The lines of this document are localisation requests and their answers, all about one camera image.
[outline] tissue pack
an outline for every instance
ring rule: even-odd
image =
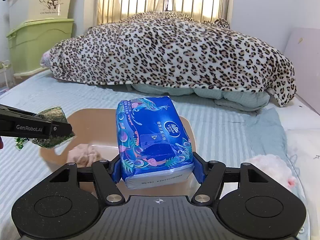
[[[191,174],[191,143],[168,96],[122,100],[116,127],[122,179],[129,189],[173,184]]]

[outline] round pad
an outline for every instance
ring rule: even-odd
[[[44,217],[54,218],[67,213],[72,207],[70,199],[62,196],[49,196],[35,204],[35,211]]]
[[[245,207],[252,215],[261,218],[274,217],[283,210],[283,205],[279,200],[266,196],[249,198]]]
[[[12,207],[12,219],[22,235],[34,239],[61,239],[86,230],[100,212],[89,192],[66,182],[37,185]]]
[[[220,219],[231,231],[248,238],[297,235],[306,217],[303,203],[285,188],[257,184],[225,195],[218,204]]]

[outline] green storage box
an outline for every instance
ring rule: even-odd
[[[12,30],[9,41],[11,64],[15,76],[33,75],[40,71],[42,54],[59,41],[69,39],[73,19],[26,22]]]

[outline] pink cloth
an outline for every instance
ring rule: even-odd
[[[90,167],[92,163],[101,160],[100,153],[88,144],[79,144],[68,153],[67,163],[75,162],[79,168]]]

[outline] beige storage box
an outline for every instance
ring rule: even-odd
[[[52,171],[57,170],[67,161],[68,152],[79,144],[89,144],[95,146],[104,159],[112,160],[119,154],[116,137],[116,110],[115,109],[82,109],[68,117],[68,122],[72,125],[76,136],[64,148],[60,155],[54,149],[40,148],[40,156],[47,162]],[[192,150],[196,151],[195,138],[191,126],[183,117],[180,117],[186,129],[192,145]],[[121,180],[117,187],[126,199],[129,195],[146,196],[177,196],[187,195],[190,198],[199,188],[193,173],[186,181],[146,189],[128,189]],[[94,192],[92,182],[81,183],[81,188]]]
[[[8,0],[10,29],[30,21],[68,18],[70,0]]]

